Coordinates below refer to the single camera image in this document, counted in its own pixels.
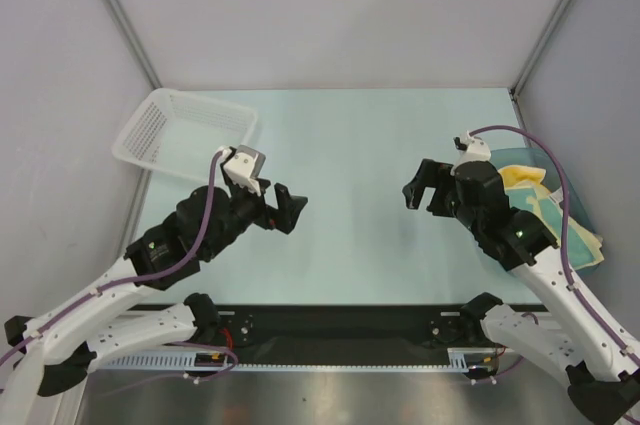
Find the white perforated plastic basket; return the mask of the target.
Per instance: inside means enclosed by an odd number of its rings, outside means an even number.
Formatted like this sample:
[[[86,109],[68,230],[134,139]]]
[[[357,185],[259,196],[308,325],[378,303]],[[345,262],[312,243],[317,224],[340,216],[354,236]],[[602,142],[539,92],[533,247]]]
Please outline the white perforated plastic basket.
[[[140,103],[111,151],[143,169],[205,184],[215,152],[249,143],[257,123],[257,112],[244,105],[159,88]]]

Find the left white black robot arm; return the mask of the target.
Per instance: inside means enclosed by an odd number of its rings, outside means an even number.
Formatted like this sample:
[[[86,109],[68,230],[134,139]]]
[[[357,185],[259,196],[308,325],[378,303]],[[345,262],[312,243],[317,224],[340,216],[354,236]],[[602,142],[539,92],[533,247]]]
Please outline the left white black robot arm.
[[[275,205],[264,192],[229,182],[194,190],[174,212],[130,244],[99,279],[40,317],[14,316],[5,324],[15,364],[1,393],[1,421],[28,422],[34,402],[75,387],[102,364],[155,346],[213,346],[220,315],[212,299],[193,293],[155,316],[116,319],[156,291],[199,272],[250,226],[290,234],[308,200],[275,184]]]

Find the teal and cream towel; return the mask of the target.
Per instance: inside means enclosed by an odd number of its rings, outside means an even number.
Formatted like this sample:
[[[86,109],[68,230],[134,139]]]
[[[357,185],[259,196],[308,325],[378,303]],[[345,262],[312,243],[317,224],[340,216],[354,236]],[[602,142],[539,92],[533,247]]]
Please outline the teal and cream towel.
[[[509,165],[499,169],[505,192],[512,207],[536,215],[561,243],[563,211],[562,190],[551,191],[543,184],[547,171],[525,165]],[[604,261],[602,241],[573,218],[568,224],[568,256],[575,270],[599,265]]]

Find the blue translucent plastic tub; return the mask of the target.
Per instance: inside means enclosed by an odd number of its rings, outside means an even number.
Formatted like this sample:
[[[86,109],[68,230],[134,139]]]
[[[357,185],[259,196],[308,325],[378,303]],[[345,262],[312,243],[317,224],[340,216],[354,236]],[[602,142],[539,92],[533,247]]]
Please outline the blue translucent plastic tub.
[[[500,168],[509,165],[525,165],[531,167],[543,168],[547,171],[543,184],[551,191],[562,190],[559,174],[553,165],[551,159],[541,150],[536,148],[508,148],[499,149],[491,152],[491,163],[499,171]],[[569,190],[569,219],[573,218],[588,231],[597,235],[602,241],[603,239],[594,231],[591,220],[583,206],[579,195],[575,192],[571,184],[567,185]],[[562,211],[564,204],[564,196],[560,199]],[[598,265],[586,269],[576,270],[581,275],[586,275],[596,269]]]

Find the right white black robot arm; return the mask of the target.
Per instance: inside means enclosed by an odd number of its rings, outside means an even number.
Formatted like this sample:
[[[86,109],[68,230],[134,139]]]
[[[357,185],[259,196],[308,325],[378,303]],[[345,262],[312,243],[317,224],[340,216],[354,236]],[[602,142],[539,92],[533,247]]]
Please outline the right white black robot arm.
[[[415,210],[426,189],[428,212],[457,219],[479,248],[518,278],[560,326],[554,333],[485,292],[468,302],[460,322],[463,340],[512,349],[562,385],[575,408],[593,424],[615,424],[639,403],[639,342],[562,265],[551,231],[533,213],[510,205],[503,180],[488,161],[459,166],[425,159],[402,189]]]

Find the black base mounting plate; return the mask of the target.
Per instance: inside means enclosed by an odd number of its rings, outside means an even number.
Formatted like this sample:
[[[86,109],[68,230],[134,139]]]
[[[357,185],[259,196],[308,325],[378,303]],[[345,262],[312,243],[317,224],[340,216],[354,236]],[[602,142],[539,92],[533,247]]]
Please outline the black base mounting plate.
[[[217,311],[218,319],[193,340],[228,345],[235,354],[264,354],[276,347],[360,355],[384,346],[412,354],[419,349],[505,352],[458,305],[219,305]]]

